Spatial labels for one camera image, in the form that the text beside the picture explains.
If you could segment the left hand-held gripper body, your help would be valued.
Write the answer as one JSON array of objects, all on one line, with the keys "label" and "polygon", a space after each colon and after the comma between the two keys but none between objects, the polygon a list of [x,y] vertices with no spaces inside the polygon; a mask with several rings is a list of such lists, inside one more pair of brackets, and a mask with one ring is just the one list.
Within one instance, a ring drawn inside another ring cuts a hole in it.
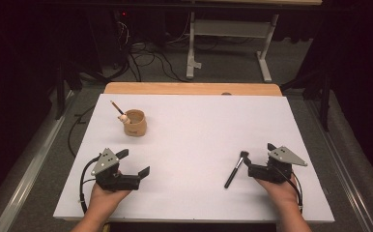
[{"label": "left hand-held gripper body", "polygon": [[138,190],[140,178],[137,175],[124,175],[118,172],[120,159],[111,149],[105,148],[92,170],[96,183],[104,190]]}]

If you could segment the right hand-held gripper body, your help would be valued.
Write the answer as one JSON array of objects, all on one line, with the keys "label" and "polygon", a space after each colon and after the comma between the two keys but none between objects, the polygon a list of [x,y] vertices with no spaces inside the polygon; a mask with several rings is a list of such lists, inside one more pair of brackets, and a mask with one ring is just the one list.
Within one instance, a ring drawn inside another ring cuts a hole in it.
[{"label": "right hand-held gripper body", "polygon": [[264,180],[274,184],[282,184],[291,179],[293,165],[307,166],[307,162],[285,146],[268,150],[268,161],[265,166],[252,164],[248,168],[249,177]]}]

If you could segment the black makeup brush silver ferrule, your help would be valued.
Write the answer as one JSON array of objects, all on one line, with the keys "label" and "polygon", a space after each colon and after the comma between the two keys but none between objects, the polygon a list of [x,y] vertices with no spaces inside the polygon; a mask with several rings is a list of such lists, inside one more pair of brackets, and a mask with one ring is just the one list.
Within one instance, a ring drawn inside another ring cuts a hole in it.
[{"label": "black makeup brush silver ferrule", "polygon": [[228,189],[230,187],[230,185],[231,185],[232,181],[234,180],[235,176],[237,175],[240,167],[244,163],[246,163],[246,160],[248,159],[248,155],[249,155],[249,152],[247,152],[247,151],[241,151],[240,157],[239,157],[236,165],[234,166],[234,168],[233,168],[232,172],[230,173],[230,175],[229,175],[226,183],[223,186],[225,189]]}]

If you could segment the tan pot with bear figure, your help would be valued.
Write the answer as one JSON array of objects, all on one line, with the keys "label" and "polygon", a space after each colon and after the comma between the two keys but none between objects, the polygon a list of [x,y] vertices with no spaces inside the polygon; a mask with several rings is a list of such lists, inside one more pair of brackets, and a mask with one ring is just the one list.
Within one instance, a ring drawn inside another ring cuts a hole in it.
[{"label": "tan pot with bear figure", "polygon": [[126,135],[140,137],[146,133],[147,121],[143,111],[131,109],[120,115],[118,119],[123,123]]}]

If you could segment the person's right hand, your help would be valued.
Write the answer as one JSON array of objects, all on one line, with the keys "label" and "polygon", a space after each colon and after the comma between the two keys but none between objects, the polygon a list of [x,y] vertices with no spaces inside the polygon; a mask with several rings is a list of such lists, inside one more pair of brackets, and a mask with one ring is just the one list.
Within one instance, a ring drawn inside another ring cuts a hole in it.
[{"label": "person's right hand", "polygon": [[274,184],[260,179],[256,182],[266,190],[272,203],[282,215],[300,211],[296,187],[292,187],[288,182]]}]

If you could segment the person's left hand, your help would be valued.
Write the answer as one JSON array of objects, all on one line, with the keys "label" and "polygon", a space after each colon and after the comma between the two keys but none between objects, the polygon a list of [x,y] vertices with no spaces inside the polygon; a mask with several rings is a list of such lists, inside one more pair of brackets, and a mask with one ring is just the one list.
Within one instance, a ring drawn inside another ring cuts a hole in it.
[{"label": "person's left hand", "polygon": [[96,216],[109,217],[129,194],[130,190],[109,191],[94,184],[87,212]]}]

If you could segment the white table mat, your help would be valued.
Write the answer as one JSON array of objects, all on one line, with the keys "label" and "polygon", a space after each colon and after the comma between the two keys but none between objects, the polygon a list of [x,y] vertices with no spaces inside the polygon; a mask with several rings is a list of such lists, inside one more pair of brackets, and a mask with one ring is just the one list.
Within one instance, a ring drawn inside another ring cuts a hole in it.
[{"label": "white table mat", "polygon": [[[144,112],[143,136],[124,133],[121,115]],[[225,189],[241,151],[252,162],[265,164],[268,143],[285,146],[304,161],[310,157],[290,104],[284,97],[192,95],[100,95],[54,216],[76,220],[83,216],[79,197],[92,186],[86,163],[105,148],[129,149],[120,169],[150,174],[113,214],[118,221],[273,222],[276,212],[266,192],[242,165]]]}]

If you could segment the black metal stand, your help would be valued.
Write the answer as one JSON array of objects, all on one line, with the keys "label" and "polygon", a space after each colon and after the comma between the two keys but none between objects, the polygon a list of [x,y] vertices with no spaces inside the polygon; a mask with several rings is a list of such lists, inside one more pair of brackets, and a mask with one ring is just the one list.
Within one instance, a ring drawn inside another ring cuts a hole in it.
[{"label": "black metal stand", "polygon": [[280,91],[302,87],[302,96],[305,100],[319,100],[319,120],[325,131],[329,130],[328,114],[330,109],[330,76],[323,71],[312,71],[301,74],[279,86]]},{"label": "black metal stand", "polygon": [[80,91],[82,89],[78,70],[74,63],[70,61],[61,61],[56,70],[56,120],[59,120],[63,116],[66,108],[67,97],[65,85],[68,85],[72,91]]}]

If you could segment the dark computer tower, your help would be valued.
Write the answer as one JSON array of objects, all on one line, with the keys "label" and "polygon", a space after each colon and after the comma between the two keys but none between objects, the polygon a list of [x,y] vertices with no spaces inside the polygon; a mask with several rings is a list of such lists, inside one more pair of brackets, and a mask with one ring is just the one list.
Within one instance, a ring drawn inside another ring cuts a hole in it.
[{"label": "dark computer tower", "polygon": [[87,17],[95,40],[100,65],[117,70],[129,55],[129,30],[111,9],[88,10]]}]

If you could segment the white-framed desk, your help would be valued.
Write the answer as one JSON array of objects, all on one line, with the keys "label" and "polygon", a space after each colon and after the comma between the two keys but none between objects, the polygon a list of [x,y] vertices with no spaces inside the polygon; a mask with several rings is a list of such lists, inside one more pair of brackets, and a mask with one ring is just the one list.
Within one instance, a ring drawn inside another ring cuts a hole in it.
[{"label": "white-framed desk", "polygon": [[[237,4],[249,7],[309,7],[320,6],[323,0],[190,0],[193,5]],[[186,61],[186,78],[193,79],[194,71],[201,68],[201,63],[195,60],[195,37],[215,36],[247,39],[262,39],[264,45],[255,51],[256,59],[265,82],[271,82],[271,74],[266,61],[269,46],[279,19],[279,13],[272,13],[269,21],[247,21],[232,19],[196,19],[195,12],[189,14],[189,44]]]}]

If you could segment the metal floor rail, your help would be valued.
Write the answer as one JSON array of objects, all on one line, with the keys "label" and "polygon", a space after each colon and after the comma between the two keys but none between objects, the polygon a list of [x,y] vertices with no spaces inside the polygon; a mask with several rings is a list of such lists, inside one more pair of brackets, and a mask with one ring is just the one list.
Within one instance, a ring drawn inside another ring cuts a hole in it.
[{"label": "metal floor rail", "polygon": [[49,151],[66,117],[56,115],[56,105],[50,109],[21,157],[0,187],[0,232],[9,232],[26,202]]},{"label": "metal floor rail", "polygon": [[352,208],[352,218],[358,221],[362,232],[373,232],[373,166],[337,101],[330,107],[328,131],[320,123],[317,103],[306,101],[305,104],[329,150],[330,163],[346,196],[346,205]]}]

